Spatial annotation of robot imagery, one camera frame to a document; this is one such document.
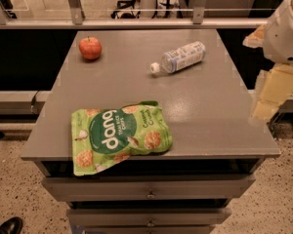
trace gray tabletop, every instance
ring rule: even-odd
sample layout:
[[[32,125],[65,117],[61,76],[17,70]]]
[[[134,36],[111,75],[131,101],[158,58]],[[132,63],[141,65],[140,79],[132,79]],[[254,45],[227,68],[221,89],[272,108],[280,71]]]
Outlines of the gray tabletop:
[[[103,53],[85,61],[81,38],[95,36]],[[204,62],[168,76],[148,67],[161,55],[195,40]],[[24,160],[71,160],[70,115],[80,108],[119,108],[157,100],[173,136],[163,155],[131,159],[276,157],[279,149],[263,124],[251,126],[251,97],[216,30],[80,31],[21,154]]]

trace green logo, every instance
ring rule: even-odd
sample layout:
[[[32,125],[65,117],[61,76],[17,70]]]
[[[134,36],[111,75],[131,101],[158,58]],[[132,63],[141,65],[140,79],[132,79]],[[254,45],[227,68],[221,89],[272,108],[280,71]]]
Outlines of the green logo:
[[[121,109],[97,114],[89,127],[91,146],[103,154],[118,152],[129,144],[127,137],[133,137],[136,129],[134,115]]]

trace green snack bag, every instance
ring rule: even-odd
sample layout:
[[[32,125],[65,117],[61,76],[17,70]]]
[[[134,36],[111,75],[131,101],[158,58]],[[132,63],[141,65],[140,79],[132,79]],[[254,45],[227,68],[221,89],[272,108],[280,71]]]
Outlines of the green snack bag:
[[[131,155],[167,151],[173,142],[156,101],[117,110],[79,109],[71,115],[76,176],[94,175]]]

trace bottle cap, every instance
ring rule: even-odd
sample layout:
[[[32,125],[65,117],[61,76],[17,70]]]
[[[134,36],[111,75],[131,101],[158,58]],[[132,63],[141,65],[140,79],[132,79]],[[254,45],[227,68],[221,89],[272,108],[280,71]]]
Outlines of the bottle cap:
[[[155,63],[152,63],[150,66],[149,66],[149,69],[150,71],[155,74],[155,73],[158,73],[160,71],[160,66],[159,66],[159,63],[155,62]]]

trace black shoe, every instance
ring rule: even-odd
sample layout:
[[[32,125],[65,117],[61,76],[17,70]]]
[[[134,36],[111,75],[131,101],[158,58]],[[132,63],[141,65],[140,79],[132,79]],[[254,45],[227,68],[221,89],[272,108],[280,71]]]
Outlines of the black shoe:
[[[12,217],[0,226],[0,234],[20,234],[22,220],[19,217]]]

